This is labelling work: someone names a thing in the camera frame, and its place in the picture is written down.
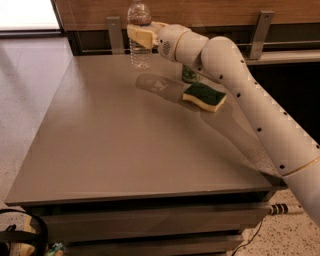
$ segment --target floor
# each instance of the floor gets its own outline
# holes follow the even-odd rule
[[[0,40],[0,208],[7,207],[6,195],[72,58],[65,38]],[[270,203],[297,201],[284,190]],[[0,228],[19,221],[23,225],[19,215],[1,216]],[[244,238],[256,229],[246,230]],[[305,213],[267,216],[253,242],[236,255],[320,255],[320,229]]]

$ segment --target black cable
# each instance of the black cable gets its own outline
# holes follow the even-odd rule
[[[257,232],[256,232],[256,233],[254,234],[254,236],[250,239],[250,241],[249,241],[248,243],[246,243],[246,244],[243,244],[243,245],[238,246],[238,247],[233,251],[233,253],[231,254],[231,256],[234,256],[234,255],[236,254],[236,252],[237,252],[240,248],[249,245],[249,244],[253,241],[253,239],[258,235],[258,233],[259,233],[259,231],[260,231],[260,229],[261,229],[263,220],[264,220],[264,218],[261,220],[260,226],[259,226]]]

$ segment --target wall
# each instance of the wall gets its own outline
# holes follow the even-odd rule
[[[66,31],[107,30],[106,17],[120,16],[131,0],[54,0]],[[275,12],[272,24],[320,22],[318,0],[145,0],[153,20],[188,27],[254,25],[260,10]]]

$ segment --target plastic bottle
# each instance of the plastic bottle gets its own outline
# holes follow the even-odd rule
[[[151,22],[151,15],[148,6],[142,0],[133,0],[128,10],[128,24],[147,26]],[[138,44],[136,41],[130,41],[131,63],[136,70],[143,71],[151,67],[151,49]]]

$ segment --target yellow sponge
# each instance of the yellow sponge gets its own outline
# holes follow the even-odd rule
[[[191,101],[200,108],[216,112],[225,102],[227,94],[219,92],[203,83],[193,83],[183,93],[182,99]]]

